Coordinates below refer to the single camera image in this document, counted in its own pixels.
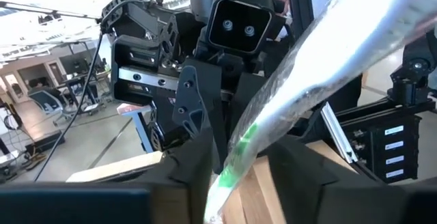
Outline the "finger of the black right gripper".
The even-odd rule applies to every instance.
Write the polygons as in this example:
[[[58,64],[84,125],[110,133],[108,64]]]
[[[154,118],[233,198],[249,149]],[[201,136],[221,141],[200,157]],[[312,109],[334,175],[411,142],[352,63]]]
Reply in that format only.
[[[266,78],[259,75],[242,73],[235,94],[231,99],[228,113],[229,135],[234,131],[238,120],[241,118],[244,110],[250,103],[251,99],[264,85]]]
[[[183,67],[173,96],[159,91],[153,97],[153,146],[159,151],[187,141],[212,142],[208,112],[202,100],[197,69]]]

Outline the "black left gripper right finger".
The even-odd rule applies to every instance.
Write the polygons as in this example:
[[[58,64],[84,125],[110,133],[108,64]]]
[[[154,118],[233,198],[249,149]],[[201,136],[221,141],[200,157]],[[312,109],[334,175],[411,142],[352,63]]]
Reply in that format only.
[[[286,224],[348,224],[343,204],[326,193],[357,172],[289,138],[268,147],[268,162]]]

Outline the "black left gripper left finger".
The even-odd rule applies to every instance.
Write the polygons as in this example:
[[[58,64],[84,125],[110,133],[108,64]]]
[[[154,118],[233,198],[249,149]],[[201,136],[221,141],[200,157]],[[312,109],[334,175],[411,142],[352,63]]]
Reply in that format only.
[[[203,224],[212,174],[212,130],[150,170],[151,224]]]

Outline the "green toothbrush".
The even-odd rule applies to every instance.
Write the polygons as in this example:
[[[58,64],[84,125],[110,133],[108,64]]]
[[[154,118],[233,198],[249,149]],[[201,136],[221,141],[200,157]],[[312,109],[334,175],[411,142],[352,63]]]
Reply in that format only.
[[[331,0],[242,114],[208,192],[205,221],[220,213],[257,153],[303,113],[436,23],[437,0]]]

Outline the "blue metal cart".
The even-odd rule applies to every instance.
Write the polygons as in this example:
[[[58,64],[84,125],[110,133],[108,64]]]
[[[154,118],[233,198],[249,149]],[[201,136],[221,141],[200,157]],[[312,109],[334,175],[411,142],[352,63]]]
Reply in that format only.
[[[144,113],[149,113],[150,111],[150,106],[140,107],[137,105],[126,103],[123,103],[117,107],[117,112],[119,115],[129,116],[132,118],[139,138],[141,140],[142,148],[147,153],[154,151],[146,133],[147,125],[144,118]]]

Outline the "black control box with labels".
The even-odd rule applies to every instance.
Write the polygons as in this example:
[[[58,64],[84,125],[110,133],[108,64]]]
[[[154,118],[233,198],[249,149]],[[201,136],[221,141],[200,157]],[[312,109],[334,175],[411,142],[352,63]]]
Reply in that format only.
[[[359,162],[383,182],[417,179],[418,115],[342,117],[341,127]]]

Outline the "grey office chair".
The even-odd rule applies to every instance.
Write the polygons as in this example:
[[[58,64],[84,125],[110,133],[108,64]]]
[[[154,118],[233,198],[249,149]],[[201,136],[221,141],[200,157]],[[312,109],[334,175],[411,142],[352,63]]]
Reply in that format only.
[[[43,112],[47,115],[58,115],[58,118],[53,120],[53,125],[58,127],[59,120],[70,121],[74,116],[74,111],[68,111],[66,105],[63,105],[60,99],[54,97],[47,91],[38,91],[29,94],[32,99]]]

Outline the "silver aluminium extrusion post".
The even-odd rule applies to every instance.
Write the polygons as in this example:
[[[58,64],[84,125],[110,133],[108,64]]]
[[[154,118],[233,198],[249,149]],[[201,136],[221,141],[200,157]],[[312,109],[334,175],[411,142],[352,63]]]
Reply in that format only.
[[[328,102],[322,107],[321,115],[340,156],[349,164],[356,163],[356,154]]]

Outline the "black vertical post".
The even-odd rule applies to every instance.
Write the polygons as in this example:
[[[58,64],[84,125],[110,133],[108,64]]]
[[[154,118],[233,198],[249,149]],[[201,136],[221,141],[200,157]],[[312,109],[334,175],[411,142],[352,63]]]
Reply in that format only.
[[[299,39],[314,19],[312,2],[311,0],[290,0],[290,9],[292,11],[292,31],[295,39],[293,48],[296,48]]]

